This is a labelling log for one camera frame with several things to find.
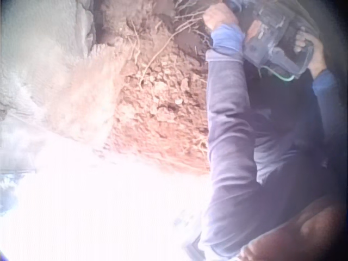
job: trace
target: cable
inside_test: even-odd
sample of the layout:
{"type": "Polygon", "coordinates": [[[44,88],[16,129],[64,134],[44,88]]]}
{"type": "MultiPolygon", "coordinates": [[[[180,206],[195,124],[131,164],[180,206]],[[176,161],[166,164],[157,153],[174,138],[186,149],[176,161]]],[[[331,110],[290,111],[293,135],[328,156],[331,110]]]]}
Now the cable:
{"type": "Polygon", "coordinates": [[[278,74],[273,69],[269,68],[268,66],[263,65],[260,67],[260,69],[262,69],[262,68],[267,69],[268,71],[270,71],[272,74],[274,74],[275,76],[277,76],[280,80],[283,80],[284,82],[291,82],[293,79],[295,79],[294,75],[292,75],[289,78],[285,78],[285,77],[281,76],[280,74],[278,74]]]}

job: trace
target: person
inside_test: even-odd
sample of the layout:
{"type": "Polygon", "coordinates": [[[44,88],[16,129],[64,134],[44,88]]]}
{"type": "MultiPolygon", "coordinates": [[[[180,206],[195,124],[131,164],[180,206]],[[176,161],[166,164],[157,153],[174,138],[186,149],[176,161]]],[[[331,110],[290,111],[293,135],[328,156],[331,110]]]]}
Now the person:
{"type": "MultiPolygon", "coordinates": [[[[212,195],[199,248],[214,261],[318,260],[344,228],[346,209],[325,167],[325,153],[296,146],[308,117],[284,134],[267,115],[253,111],[238,19],[223,3],[212,5],[203,18],[213,39],[206,54],[212,195]]],[[[307,41],[314,45],[308,68],[323,143],[332,144],[344,133],[344,108],[338,106],[337,82],[326,67],[322,43],[300,30],[294,51],[307,41]]]]}

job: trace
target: ground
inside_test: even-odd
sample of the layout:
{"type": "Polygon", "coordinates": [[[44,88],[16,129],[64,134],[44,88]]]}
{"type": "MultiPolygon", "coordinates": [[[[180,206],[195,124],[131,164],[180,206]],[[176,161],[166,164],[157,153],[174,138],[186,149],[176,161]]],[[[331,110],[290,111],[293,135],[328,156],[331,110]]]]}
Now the ground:
{"type": "Polygon", "coordinates": [[[202,11],[211,1],[120,2],[101,6],[107,32],[102,40],[133,48],[124,53],[114,124],[100,153],[136,154],[168,172],[208,173],[204,53],[209,42],[202,11]]]}

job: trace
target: bright light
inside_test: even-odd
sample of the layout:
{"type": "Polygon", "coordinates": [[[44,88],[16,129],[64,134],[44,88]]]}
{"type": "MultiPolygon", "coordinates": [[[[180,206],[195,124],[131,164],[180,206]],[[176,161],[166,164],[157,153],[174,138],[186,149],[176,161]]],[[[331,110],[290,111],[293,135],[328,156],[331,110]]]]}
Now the bright light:
{"type": "Polygon", "coordinates": [[[186,260],[173,221],[201,209],[206,178],[164,175],[134,159],[100,162],[61,140],[38,161],[18,188],[19,207],[0,219],[10,261],[186,260]]]}

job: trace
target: angle grinder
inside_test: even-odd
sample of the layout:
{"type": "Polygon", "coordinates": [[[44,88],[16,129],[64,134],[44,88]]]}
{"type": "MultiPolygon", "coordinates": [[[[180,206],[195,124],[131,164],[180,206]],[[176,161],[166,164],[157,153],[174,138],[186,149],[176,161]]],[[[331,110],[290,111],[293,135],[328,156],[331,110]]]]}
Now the angle grinder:
{"type": "Polygon", "coordinates": [[[282,80],[299,78],[308,67],[314,47],[307,42],[295,53],[297,32],[319,37],[319,29],[297,0],[224,0],[246,34],[244,58],[258,69],[268,69],[282,80]]]}

